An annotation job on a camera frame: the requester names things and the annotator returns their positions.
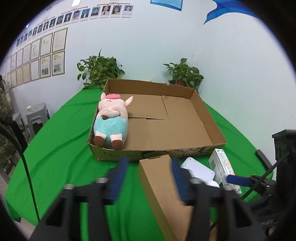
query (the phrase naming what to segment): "plush pig toy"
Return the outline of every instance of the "plush pig toy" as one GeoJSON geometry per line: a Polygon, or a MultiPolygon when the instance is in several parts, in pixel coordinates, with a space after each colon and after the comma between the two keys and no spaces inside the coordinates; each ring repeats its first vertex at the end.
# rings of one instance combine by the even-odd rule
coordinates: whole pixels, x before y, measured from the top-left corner
{"type": "Polygon", "coordinates": [[[125,102],[119,94],[103,92],[99,102],[99,113],[94,123],[94,143],[98,147],[123,149],[128,132],[128,113],[126,107],[132,102],[131,96],[125,102]]]}

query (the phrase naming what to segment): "plush toy's foot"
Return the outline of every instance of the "plush toy's foot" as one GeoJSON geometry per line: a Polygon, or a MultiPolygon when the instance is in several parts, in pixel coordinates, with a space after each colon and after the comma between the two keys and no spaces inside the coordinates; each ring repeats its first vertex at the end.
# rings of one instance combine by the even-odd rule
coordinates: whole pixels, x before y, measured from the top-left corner
{"type": "Polygon", "coordinates": [[[105,139],[104,139],[103,137],[100,137],[100,136],[95,136],[95,137],[94,137],[94,144],[95,144],[97,147],[102,147],[104,141],[105,141],[105,139]]]}
{"type": "Polygon", "coordinates": [[[112,147],[113,147],[114,150],[122,150],[123,149],[122,140],[114,140],[114,141],[112,141],[112,147]]]}

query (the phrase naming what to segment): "pig ear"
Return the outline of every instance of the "pig ear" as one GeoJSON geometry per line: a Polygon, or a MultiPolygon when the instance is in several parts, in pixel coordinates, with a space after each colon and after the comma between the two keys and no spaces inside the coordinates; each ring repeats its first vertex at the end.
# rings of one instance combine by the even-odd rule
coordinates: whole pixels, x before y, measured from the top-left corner
{"type": "Polygon", "coordinates": [[[132,102],[133,100],[133,96],[129,97],[127,100],[126,100],[126,107],[128,107],[130,105],[130,103],[132,102]]]}
{"type": "Polygon", "coordinates": [[[101,95],[101,100],[106,99],[106,94],[103,92],[101,95]]]}

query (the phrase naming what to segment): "pink pig nose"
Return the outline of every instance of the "pink pig nose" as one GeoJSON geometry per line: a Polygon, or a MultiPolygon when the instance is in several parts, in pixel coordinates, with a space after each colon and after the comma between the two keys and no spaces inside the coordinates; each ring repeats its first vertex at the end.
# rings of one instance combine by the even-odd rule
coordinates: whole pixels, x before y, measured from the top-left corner
{"type": "Polygon", "coordinates": [[[107,99],[120,99],[120,95],[119,94],[109,94],[106,95],[107,99]]]}

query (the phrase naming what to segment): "cardboard box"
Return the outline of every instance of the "cardboard box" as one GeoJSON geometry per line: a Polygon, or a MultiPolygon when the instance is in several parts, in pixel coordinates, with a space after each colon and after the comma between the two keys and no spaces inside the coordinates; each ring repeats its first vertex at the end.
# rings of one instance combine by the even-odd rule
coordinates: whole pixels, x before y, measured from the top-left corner
{"type": "MultiPolygon", "coordinates": [[[[228,182],[226,178],[228,175],[235,175],[232,166],[226,156],[224,150],[215,149],[209,158],[209,165],[215,172],[214,181],[224,187],[228,182]]],[[[231,184],[235,192],[240,195],[242,193],[239,185],[231,184]]]]}
{"type": "Polygon", "coordinates": [[[100,148],[93,142],[95,110],[87,142],[98,160],[117,161],[127,156],[137,161],[169,154],[171,157],[211,154],[226,140],[198,93],[187,87],[139,80],[107,81],[104,92],[123,100],[127,107],[128,134],[124,150],[100,148]]]}
{"type": "MultiPolygon", "coordinates": [[[[165,239],[185,241],[193,207],[185,206],[180,200],[171,165],[169,155],[141,160],[138,176],[165,239]]],[[[216,229],[213,229],[210,240],[215,237],[216,229]]]]}

